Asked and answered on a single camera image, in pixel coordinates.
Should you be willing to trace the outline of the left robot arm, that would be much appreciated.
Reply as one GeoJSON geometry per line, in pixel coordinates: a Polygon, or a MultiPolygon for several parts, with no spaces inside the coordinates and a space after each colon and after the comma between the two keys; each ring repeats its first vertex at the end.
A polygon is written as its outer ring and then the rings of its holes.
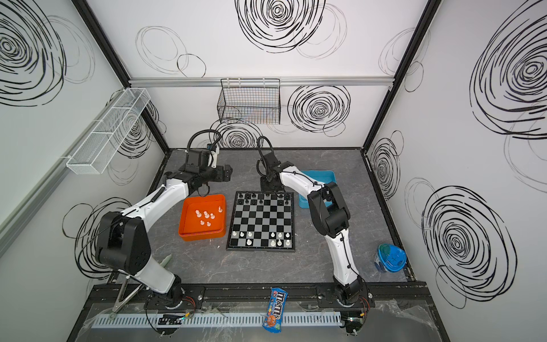
{"type": "Polygon", "coordinates": [[[184,301],[182,282],[152,257],[148,232],[168,210],[202,186],[230,181],[232,167],[217,164],[221,139],[222,134],[213,129],[196,132],[178,171],[166,174],[162,185],[132,207],[108,212],[100,220],[95,260],[149,288],[168,309],[184,301]]]}

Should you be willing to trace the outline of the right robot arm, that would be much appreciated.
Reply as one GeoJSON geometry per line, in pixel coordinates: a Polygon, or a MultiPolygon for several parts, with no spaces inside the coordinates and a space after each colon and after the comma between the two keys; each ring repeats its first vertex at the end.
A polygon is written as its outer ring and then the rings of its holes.
{"type": "Polygon", "coordinates": [[[257,149],[260,158],[256,170],[262,191],[280,193],[290,188],[307,198],[313,226],[325,237],[333,261],[337,300],[344,307],[353,306],[368,288],[350,249],[350,211],[339,186],[312,178],[291,162],[279,161],[270,140],[263,135],[257,138],[257,149]]]}

